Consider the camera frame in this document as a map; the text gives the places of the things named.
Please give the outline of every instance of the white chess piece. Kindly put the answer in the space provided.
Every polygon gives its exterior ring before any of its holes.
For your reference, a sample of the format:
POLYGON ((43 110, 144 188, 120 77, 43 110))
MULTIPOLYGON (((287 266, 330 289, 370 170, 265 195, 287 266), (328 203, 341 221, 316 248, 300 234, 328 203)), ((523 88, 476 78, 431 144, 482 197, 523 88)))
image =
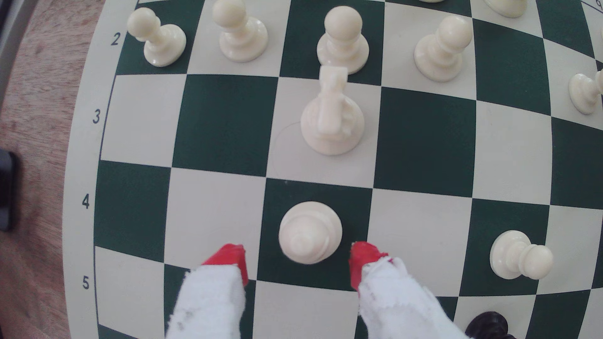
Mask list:
POLYGON ((553 266, 553 253, 544 245, 532 244, 527 235, 508 230, 499 235, 490 250, 490 267, 497 276, 515 279, 544 278, 553 266))
POLYGON ((234 62, 249 62, 264 53, 268 30, 263 22, 247 16, 242 0, 217 0, 213 21, 224 31, 220 34, 222 53, 234 62))
POLYGON ((128 18, 128 32, 136 40, 145 42, 146 60, 155 67, 174 63, 186 47, 186 35, 176 25, 161 26, 161 21, 152 9, 141 7, 128 18))
POLYGON ((463 67, 463 50, 473 38, 473 27, 464 18, 451 15, 442 20, 435 34, 419 40, 414 50, 417 68, 434 81, 455 78, 463 67))
POLYGON ((345 67, 322 66, 319 78, 320 93, 301 115, 301 133, 316 152, 327 156, 343 154, 360 142, 364 115, 343 94, 347 83, 345 67))
POLYGON ((520 17, 528 6, 528 0, 484 0, 496 13, 506 17, 520 17))
POLYGON ((360 14, 349 6, 334 7, 324 18, 324 30, 316 47, 320 64, 347 67, 348 74, 360 71, 368 59, 360 14))
POLYGON ((580 73, 569 80, 569 97, 576 109, 582 114, 592 114, 595 111, 602 93, 603 77, 601 71, 595 74, 594 80, 580 73))
POLYGON ((316 201, 293 206, 280 222, 279 244, 291 260, 311 265, 332 255, 341 242, 341 221, 316 201))

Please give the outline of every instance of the chess piece base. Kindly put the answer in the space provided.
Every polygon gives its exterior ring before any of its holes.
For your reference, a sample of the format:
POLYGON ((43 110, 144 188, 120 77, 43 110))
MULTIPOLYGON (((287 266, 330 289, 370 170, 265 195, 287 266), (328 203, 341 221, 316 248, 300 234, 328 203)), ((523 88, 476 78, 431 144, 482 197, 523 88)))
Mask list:
POLYGON ((342 140, 330 140, 319 138, 316 134, 316 126, 312 125, 312 122, 318 121, 319 113, 319 98, 315 98, 310 101, 304 109, 301 117, 301 135, 304 140, 313 150, 324 154, 326 156, 336 156, 339 154, 346 153, 352 150, 358 145, 362 135, 364 134, 364 115, 360 110, 358 104, 352 99, 346 97, 345 109, 348 112, 343 112, 344 116, 351 115, 354 119, 354 126, 352 128, 352 134, 342 140))
POLYGON ((506 17, 520 17, 528 6, 526 0, 484 0, 496 13, 506 17))
POLYGON ((178 26, 167 24, 160 28, 167 35, 165 39, 168 44, 156 48, 149 41, 145 42, 145 58, 155 67, 165 67, 174 63, 185 51, 186 35, 178 26))
POLYGON ((590 103, 584 99, 581 83, 587 78, 584 74, 576 74, 569 80, 569 97, 572 99, 572 103, 576 109, 585 115, 592 114, 595 111, 597 103, 597 100, 590 103))
POLYGON ((450 81, 461 72, 463 57, 459 53, 453 56, 455 60, 450 66, 442 67, 436 65, 427 55, 428 46, 434 39, 435 35, 430 34, 418 41, 414 50, 415 64, 417 65, 418 70, 431 80, 441 83, 450 81))
POLYGON ((341 243, 342 232, 341 220, 333 209, 323 203, 306 201, 293 206, 283 217, 279 227, 279 243, 284 254, 289 259, 299 262, 300 264, 311 265, 325 260, 335 252, 341 243), (287 225, 298 217, 315 218, 316 220, 320 220, 321 225, 326 228, 327 234, 329 235, 329 242, 326 244, 324 252, 317 258, 301 258, 296 256, 295 253, 293 253, 294 251, 286 245, 287 239, 283 239, 286 234, 285 228, 288 227, 287 225))
POLYGON ((517 242, 530 244, 527 235, 518 230, 508 230, 499 235, 490 249, 490 267, 497 276, 503 279, 515 279, 521 272, 513 272, 507 267, 507 252, 517 242))
POLYGON ((316 47, 316 54, 318 55, 318 61, 321 65, 347 67, 347 73, 354 74, 360 71, 360 69, 363 68, 367 63, 369 48, 368 42, 363 35, 360 35, 358 38, 360 43, 358 52, 349 59, 341 59, 331 54, 331 52, 329 52, 327 49, 328 39, 327 33, 324 33, 318 41, 318 45, 316 47))
POLYGON ((255 17, 249 17, 253 21, 256 32, 251 41, 241 46, 233 46, 227 40, 228 33, 220 34, 220 50, 230 61, 250 62, 264 53, 268 46, 268 30, 263 22, 255 17))

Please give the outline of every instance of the number 3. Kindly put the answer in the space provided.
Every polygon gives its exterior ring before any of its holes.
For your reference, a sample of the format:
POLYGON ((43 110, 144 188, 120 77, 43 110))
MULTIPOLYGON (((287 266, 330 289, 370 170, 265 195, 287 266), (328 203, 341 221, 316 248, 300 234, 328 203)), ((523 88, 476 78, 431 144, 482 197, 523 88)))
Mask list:
POLYGON ((94 111, 94 112, 96 113, 96 119, 93 119, 92 123, 97 124, 101 120, 101 110, 96 109, 96 111, 94 111))

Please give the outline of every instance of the number 2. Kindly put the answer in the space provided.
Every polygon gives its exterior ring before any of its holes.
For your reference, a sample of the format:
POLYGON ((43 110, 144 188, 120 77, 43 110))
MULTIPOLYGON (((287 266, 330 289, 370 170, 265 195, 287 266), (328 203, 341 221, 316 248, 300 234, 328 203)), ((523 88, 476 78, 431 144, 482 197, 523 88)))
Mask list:
POLYGON ((88 209, 88 206, 90 206, 90 193, 86 194, 86 196, 84 197, 84 200, 81 202, 82 205, 84 205, 86 207, 86 209, 88 209))
POLYGON ((115 37, 115 40, 111 43, 111 46, 118 45, 117 40, 119 40, 119 37, 121 37, 121 33, 120 32, 115 33, 114 37, 115 37))
POLYGON ((101 120, 101 110, 96 109, 96 111, 94 111, 94 113, 96 113, 96 119, 93 119, 92 123, 97 124, 101 120))

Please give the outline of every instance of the dark green square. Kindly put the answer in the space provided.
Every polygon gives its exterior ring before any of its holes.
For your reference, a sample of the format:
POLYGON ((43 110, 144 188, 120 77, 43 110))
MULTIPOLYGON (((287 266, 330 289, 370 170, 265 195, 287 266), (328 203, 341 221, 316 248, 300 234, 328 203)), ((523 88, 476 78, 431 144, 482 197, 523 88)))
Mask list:
POLYGON ((590 290, 536 296, 526 339, 577 339, 590 290))
POLYGON ((257 279, 288 285, 353 291, 348 260, 355 241, 366 241, 373 191, 367 188, 267 179, 257 279), (293 206, 318 201, 331 207, 343 225, 339 248, 327 259, 298 264, 279 245, 280 221, 293 206))
POLYGON ((98 339, 136 339, 122 332, 98 325, 98 339))
POLYGON ((253 337, 253 312, 256 303, 256 281, 249 280, 245 286, 245 311, 241 317, 241 339, 251 339, 253 337))
POLYGON ((138 4, 136 8, 152 9, 161 24, 178 25, 185 32, 186 48, 180 58, 166 67, 155 67, 147 62, 142 52, 144 43, 136 40, 130 33, 124 32, 124 46, 117 64, 118 75, 121 74, 185 74, 191 58, 192 44, 195 41, 197 25, 201 16, 204 0, 170 0, 138 4))
POLYGON ((368 338, 367 324, 365 324, 362 317, 360 315, 358 315, 358 319, 356 320, 356 332, 354 334, 354 339, 367 339, 367 338, 368 338))
POLYGON ((603 287, 603 229, 599 240, 599 255, 595 266, 595 277, 593 278, 593 288, 603 287))
POLYGON ((461 296, 536 294, 538 280, 525 276, 506 280, 490 267, 490 249, 508 231, 525 233, 534 244, 544 244, 549 206, 473 199, 461 296))
POLYGON ((395 2, 396 4, 411 5, 429 8, 431 10, 471 16, 470 0, 446 0, 441 2, 423 2, 418 0, 385 0, 385 2, 395 2))
POLYGON ((473 20, 479 101, 551 115, 542 38, 473 20))
POLYGON ((374 187, 471 197, 475 101, 384 87, 374 187))
POLYGON ((603 131, 552 118, 551 204, 603 209, 603 131))
POLYGON ((178 293, 184 281, 188 268, 164 264, 163 269, 163 317, 165 319, 165 332, 168 331, 169 317, 174 313, 174 306, 178 300, 178 293))
POLYGON ((536 4, 545 39, 595 57, 580 1, 536 0, 536 4))
POLYGON ((456 313, 456 304, 458 303, 458 297, 436 297, 444 309, 446 315, 450 321, 454 321, 454 315, 456 313))
POLYGON ((360 13, 362 35, 370 49, 366 65, 350 75, 348 81, 381 85, 384 3, 366 0, 291 0, 281 77, 318 79, 320 62, 316 45, 324 34, 324 17, 331 8, 339 5, 348 5, 360 13))
POLYGON ((268 77, 188 75, 172 165, 265 176, 277 83, 268 77))
POLYGON ((100 161, 94 244, 163 261, 170 169, 100 161))

